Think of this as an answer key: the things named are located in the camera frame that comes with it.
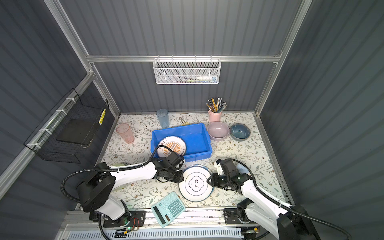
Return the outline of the orange sunburst plate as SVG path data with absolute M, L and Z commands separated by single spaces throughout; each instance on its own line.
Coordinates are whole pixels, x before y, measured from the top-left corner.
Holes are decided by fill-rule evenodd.
M 169 136 L 164 138 L 159 142 L 159 146 L 166 146 L 167 148 L 161 147 L 157 149 L 157 154 L 160 158 L 168 157 L 171 154 L 171 149 L 173 152 L 177 153 L 180 156 L 183 156 L 187 151 L 187 145 L 179 137 Z

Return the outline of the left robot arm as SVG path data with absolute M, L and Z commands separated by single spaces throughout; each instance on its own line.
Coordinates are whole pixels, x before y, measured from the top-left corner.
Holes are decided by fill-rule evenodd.
M 122 200 L 112 196 L 112 191 L 126 184 L 141 180 L 163 178 L 168 182 L 180 183 L 184 157 L 172 152 L 165 158 L 151 158 L 145 163 L 124 167 L 109 167 L 98 164 L 77 186 L 80 204 L 85 213 L 108 216 L 113 221 L 128 221 L 130 212 Z

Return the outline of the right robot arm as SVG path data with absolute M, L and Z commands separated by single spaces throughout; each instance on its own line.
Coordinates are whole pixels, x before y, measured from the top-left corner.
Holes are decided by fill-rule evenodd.
M 216 172 L 207 183 L 214 188 L 234 191 L 246 199 L 237 204 L 241 222 L 255 222 L 278 240 L 319 240 L 314 224 L 300 206 L 284 203 L 265 192 L 257 183 L 249 167 L 238 160 L 215 162 Z

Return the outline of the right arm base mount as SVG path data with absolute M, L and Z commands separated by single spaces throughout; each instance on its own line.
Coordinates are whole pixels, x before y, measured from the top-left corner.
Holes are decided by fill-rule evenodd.
M 251 221 L 246 216 L 246 209 L 250 208 L 250 205 L 254 202 L 250 199 L 245 199 L 237 204 L 235 208 L 224 208 L 223 215 L 225 218 L 225 223 L 227 225 L 236 225 L 236 224 L 254 224 L 259 226 L 258 223 Z

